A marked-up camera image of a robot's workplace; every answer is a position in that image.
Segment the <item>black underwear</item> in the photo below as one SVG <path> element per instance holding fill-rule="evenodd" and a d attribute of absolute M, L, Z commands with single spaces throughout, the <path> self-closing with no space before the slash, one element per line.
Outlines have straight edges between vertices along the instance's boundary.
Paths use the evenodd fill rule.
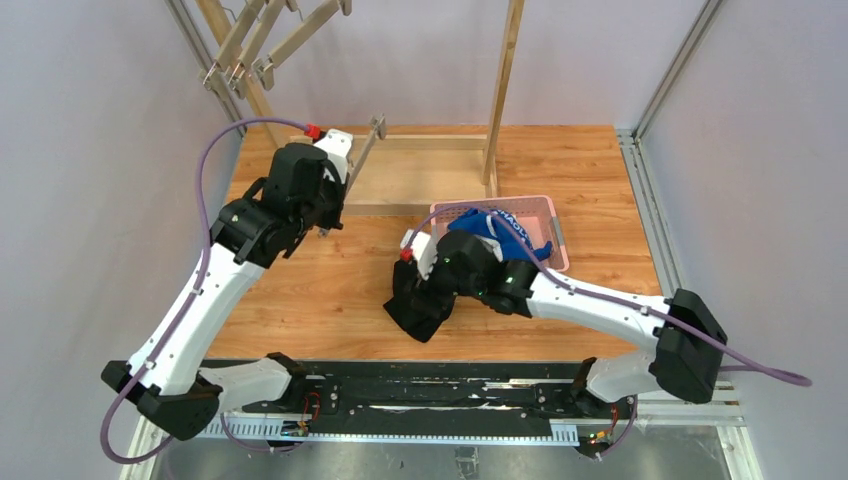
<path fill-rule="evenodd" d="M 392 296 L 383 309 L 412 339 L 428 342 L 451 315 L 456 296 L 424 280 L 415 261 L 393 265 Z"/>

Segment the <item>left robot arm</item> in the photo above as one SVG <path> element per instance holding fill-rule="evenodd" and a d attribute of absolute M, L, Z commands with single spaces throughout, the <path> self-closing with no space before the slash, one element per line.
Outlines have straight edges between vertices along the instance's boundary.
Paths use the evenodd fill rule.
<path fill-rule="evenodd" d="M 110 361 L 101 378 L 115 391 L 146 371 L 128 400 L 156 426 L 189 440 L 228 410 L 286 397 L 299 366 L 269 354 L 252 363 L 211 368 L 202 362 L 242 296 L 278 258 L 288 258 L 314 227 L 341 229 L 353 139 L 332 130 L 312 144 L 278 149 L 267 176 L 226 204 L 211 227 L 211 259 L 203 284 L 186 284 L 194 300 L 155 360 L 147 358 L 167 329 L 160 324 L 128 360 Z"/>

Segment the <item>blue underwear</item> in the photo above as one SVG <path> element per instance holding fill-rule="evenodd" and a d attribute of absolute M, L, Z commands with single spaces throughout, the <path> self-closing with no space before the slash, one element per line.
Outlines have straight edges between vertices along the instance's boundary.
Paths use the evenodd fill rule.
<path fill-rule="evenodd" d="M 517 218 L 500 209 L 483 211 L 470 208 L 448 224 L 449 231 L 470 233 L 493 248 L 499 260 L 531 260 L 531 254 L 538 260 L 550 258 L 553 250 L 551 241 L 535 248 L 528 231 Z"/>

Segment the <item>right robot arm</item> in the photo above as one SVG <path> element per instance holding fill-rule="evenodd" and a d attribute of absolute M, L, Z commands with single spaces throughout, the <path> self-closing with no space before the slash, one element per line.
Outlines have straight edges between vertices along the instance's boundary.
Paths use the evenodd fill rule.
<path fill-rule="evenodd" d="M 646 296 L 569 278 L 524 259 L 499 259 L 466 232 L 411 242 L 418 285 L 438 299 L 466 296 L 503 315 L 563 320 L 637 347 L 616 358 L 590 358 L 572 389 L 577 401 L 613 403 L 656 390 L 689 403 L 712 401 L 727 336 L 704 300 L 679 288 Z"/>

